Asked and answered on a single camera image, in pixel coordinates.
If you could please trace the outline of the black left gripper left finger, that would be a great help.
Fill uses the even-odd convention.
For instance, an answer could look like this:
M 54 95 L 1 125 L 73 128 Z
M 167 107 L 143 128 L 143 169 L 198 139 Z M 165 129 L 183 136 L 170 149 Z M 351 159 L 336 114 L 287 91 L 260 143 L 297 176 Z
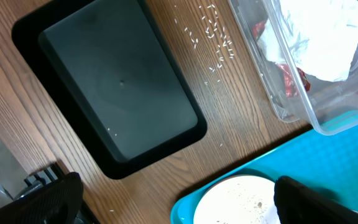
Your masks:
M 80 175 L 71 172 L 0 208 L 0 224 L 73 223 L 83 201 Z

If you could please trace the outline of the red snack wrapper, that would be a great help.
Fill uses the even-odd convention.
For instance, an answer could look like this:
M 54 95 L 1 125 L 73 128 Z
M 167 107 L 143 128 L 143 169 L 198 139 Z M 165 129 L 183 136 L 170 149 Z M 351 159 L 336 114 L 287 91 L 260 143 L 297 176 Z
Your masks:
M 257 39 L 260 38 L 263 31 L 265 30 L 266 23 L 267 23 L 267 20 L 264 20 L 264 21 L 260 21 L 260 22 L 256 23 L 256 25 L 253 26 L 252 33 L 255 38 L 257 38 Z M 290 73 L 289 66 L 286 64 L 279 64 L 279 63 L 275 63 L 275 65 L 283 73 L 282 76 L 283 76 L 283 83 L 284 83 L 284 87 L 285 87 L 285 95 L 288 98 L 298 96 L 299 91 L 296 90 L 295 81 L 294 81 L 292 74 Z M 310 91 L 311 83 L 308 81 L 306 74 L 300 68 L 297 68 L 297 70 L 300 74 L 300 77 L 302 79 L 302 83 L 303 83 L 303 86 L 305 87 L 305 90 Z

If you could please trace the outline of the white napkin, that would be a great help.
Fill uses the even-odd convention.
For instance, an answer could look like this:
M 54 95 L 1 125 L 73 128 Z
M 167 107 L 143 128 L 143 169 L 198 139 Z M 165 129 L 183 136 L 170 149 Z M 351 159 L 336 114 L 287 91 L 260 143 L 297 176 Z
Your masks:
M 297 68 L 347 80 L 358 45 L 358 0 L 280 0 L 278 22 Z

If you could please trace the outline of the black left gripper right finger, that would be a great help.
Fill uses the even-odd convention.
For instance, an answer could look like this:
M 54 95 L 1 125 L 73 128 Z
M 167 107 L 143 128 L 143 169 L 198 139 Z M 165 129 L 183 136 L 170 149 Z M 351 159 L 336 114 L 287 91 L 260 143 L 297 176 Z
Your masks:
M 273 199 L 281 224 L 358 224 L 358 213 L 286 175 L 276 180 Z

